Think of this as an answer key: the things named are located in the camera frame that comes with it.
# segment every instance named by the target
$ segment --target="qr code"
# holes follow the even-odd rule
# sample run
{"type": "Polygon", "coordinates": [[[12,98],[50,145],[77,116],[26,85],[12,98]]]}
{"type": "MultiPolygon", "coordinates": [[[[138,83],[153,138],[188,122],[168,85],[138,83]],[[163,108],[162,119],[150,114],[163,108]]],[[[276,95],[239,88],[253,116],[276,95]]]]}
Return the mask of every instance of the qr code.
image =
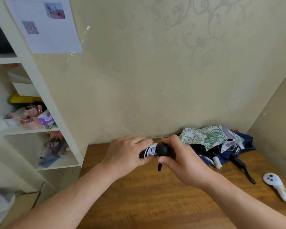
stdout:
{"type": "Polygon", "coordinates": [[[22,21],[24,28],[28,34],[39,34],[34,22],[24,22],[22,21]]]}

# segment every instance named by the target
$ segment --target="hand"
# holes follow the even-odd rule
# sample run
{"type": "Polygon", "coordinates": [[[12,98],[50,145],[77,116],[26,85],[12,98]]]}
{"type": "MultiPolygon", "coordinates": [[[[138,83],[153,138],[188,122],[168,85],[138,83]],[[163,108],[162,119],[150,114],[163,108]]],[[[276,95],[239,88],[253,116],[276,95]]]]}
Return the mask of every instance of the hand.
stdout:
{"type": "Polygon", "coordinates": [[[173,148],[176,160],[170,157],[159,157],[158,162],[166,165],[183,183],[203,190],[217,175],[189,145],[184,145],[176,135],[162,138],[161,141],[173,148]]]}
{"type": "Polygon", "coordinates": [[[139,153],[153,144],[152,139],[143,136],[125,136],[114,139],[109,145],[106,156],[101,165],[109,170],[114,181],[133,171],[137,166],[144,165],[155,156],[148,156],[145,159],[139,158],[139,153]]]}

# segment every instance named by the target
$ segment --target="beige wall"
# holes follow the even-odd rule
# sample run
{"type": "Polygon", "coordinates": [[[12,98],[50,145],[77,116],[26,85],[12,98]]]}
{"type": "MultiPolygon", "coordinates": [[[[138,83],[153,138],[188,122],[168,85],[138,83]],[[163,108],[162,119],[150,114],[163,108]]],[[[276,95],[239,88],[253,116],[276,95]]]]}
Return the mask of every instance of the beige wall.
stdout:
{"type": "Polygon", "coordinates": [[[33,55],[88,143],[247,132],[286,76],[286,0],[70,0],[82,54],[33,55]]]}
{"type": "Polygon", "coordinates": [[[286,177],[286,79],[248,133],[258,150],[286,177]]]}

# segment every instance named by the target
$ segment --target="forearm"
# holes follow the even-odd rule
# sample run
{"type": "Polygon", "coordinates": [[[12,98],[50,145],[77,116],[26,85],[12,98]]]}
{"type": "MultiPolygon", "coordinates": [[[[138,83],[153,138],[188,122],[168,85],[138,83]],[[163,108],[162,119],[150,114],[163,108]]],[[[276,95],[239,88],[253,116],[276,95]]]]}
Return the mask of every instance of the forearm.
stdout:
{"type": "Polygon", "coordinates": [[[98,164],[9,228],[76,228],[113,181],[108,171],[98,164]]]}
{"type": "Polygon", "coordinates": [[[286,216],[245,193],[220,174],[216,174],[204,191],[238,229],[286,228],[286,216]]]}

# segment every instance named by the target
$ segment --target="white box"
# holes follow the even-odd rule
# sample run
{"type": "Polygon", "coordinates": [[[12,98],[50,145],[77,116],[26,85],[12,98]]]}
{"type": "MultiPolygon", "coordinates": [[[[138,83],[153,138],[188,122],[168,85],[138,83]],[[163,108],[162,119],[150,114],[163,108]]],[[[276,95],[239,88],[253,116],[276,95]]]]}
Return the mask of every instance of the white box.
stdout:
{"type": "Polygon", "coordinates": [[[22,66],[9,70],[8,75],[19,95],[40,97],[34,84],[22,66]]]}

